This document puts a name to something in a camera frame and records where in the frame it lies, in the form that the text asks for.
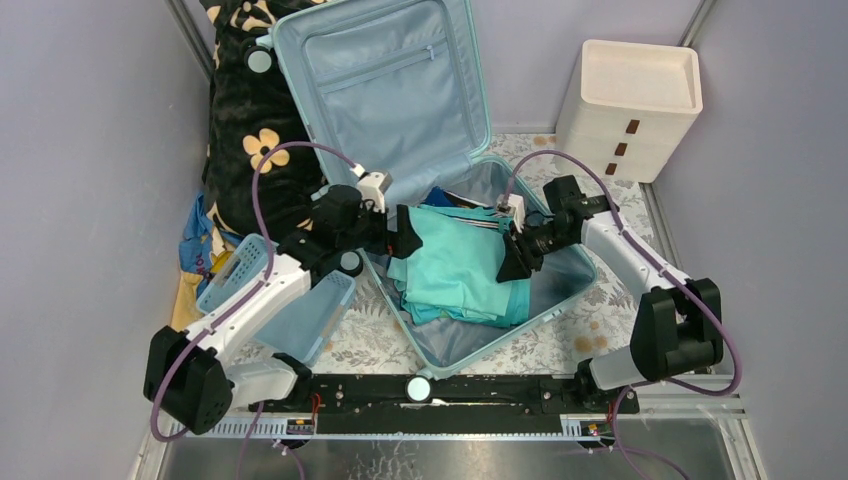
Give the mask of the light blue ribbed suitcase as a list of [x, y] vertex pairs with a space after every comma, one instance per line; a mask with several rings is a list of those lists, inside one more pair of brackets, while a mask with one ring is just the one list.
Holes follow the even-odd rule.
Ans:
[[534, 214], [547, 205], [488, 153], [492, 136], [472, 7], [467, 1], [330, 1], [256, 40], [287, 81], [332, 184], [350, 161], [390, 175], [390, 206], [435, 187], [493, 204], [506, 189]]

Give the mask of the white three-drawer storage cabinet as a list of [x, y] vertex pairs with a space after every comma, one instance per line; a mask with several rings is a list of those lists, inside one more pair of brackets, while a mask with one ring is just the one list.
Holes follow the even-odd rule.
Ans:
[[598, 175], [649, 184], [702, 110], [695, 50], [590, 39], [568, 84], [556, 147]]

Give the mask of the black floral plush blanket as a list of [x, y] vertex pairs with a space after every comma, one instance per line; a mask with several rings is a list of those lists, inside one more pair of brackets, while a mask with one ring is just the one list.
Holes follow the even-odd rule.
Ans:
[[245, 55], [282, 18], [310, 1], [204, 1], [215, 30], [209, 143], [203, 182], [206, 210], [219, 227], [274, 241], [309, 230], [311, 196], [326, 179], [283, 74], [251, 71]]

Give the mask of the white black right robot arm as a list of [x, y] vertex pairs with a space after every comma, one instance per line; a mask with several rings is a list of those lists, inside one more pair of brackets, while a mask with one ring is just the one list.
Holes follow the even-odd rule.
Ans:
[[541, 270], [547, 255], [582, 245], [638, 302], [628, 345], [579, 366], [573, 386], [579, 407], [597, 412], [620, 387], [667, 380], [723, 360], [721, 299], [713, 281], [694, 280], [659, 258], [629, 232], [614, 202], [586, 196], [573, 176], [558, 177], [543, 191], [550, 215], [537, 225], [511, 222], [497, 281], [527, 279]]

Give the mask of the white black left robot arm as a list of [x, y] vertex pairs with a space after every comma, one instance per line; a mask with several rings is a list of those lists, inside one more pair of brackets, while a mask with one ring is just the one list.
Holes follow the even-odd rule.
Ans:
[[233, 408], [275, 400], [296, 411], [310, 385], [292, 362], [272, 358], [233, 364], [233, 356], [270, 320], [337, 270], [347, 252], [407, 258], [423, 242], [408, 206], [380, 209], [356, 187], [334, 185], [313, 206], [313, 226], [269, 244], [268, 262], [211, 313], [178, 331], [164, 326], [151, 338], [143, 395], [153, 404], [154, 438], [170, 442], [202, 435]]

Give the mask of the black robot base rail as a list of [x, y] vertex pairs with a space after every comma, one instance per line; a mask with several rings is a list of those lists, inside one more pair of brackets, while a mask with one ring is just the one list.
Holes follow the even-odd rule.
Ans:
[[253, 402], [252, 412], [302, 414], [300, 433], [363, 436], [536, 436], [564, 434], [564, 416], [608, 422], [635, 414], [634, 393], [601, 390], [588, 364], [576, 376], [317, 374], [297, 366], [291, 393]]

